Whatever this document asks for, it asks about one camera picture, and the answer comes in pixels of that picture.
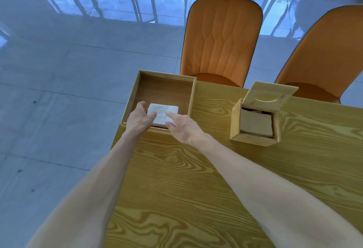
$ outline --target chair seat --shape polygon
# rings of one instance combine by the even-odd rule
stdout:
[[[318,100],[340,104],[340,99],[324,89],[309,83],[287,83],[288,86],[297,86],[299,89],[293,94],[295,97]]]
[[[233,81],[227,79],[226,77],[216,75],[216,74],[199,73],[199,74],[195,74],[192,76],[196,77],[197,80],[199,80],[201,82],[217,83],[219,85],[240,87],[237,84],[235,84]]]

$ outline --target person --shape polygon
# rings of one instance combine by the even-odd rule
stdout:
[[[120,140],[50,214],[28,248],[102,247],[134,148],[157,115],[146,115],[145,104],[137,104]],[[167,115],[171,134],[211,161],[277,248],[363,247],[360,232],[320,200],[221,145],[190,117]]]

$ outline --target person's left hand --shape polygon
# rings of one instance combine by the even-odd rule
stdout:
[[[126,122],[126,131],[134,136],[140,136],[151,127],[152,122],[157,116],[156,111],[153,111],[150,115],[146,115],[145,106],[146,102],[138,102],[136,108],[130,113]]]

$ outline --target open lid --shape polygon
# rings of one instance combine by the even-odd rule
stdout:
[[[277,83],[255,82],[242,101],[245,108],[274,112],[289,99],[299,88]]]

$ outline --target white tissue paper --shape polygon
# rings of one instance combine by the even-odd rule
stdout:
[[[166,128],[165,122],[173,122],[172,119],[166,116],[166,112],[173,112],[178,113],[178,107],[177,106],[166,106],[164,104],[150,104],[147,114],[151,114],[153,111],[157,112],[157,117],[155,118],[154,122],[152,123],[153,126],[156,127],[163,127]]]

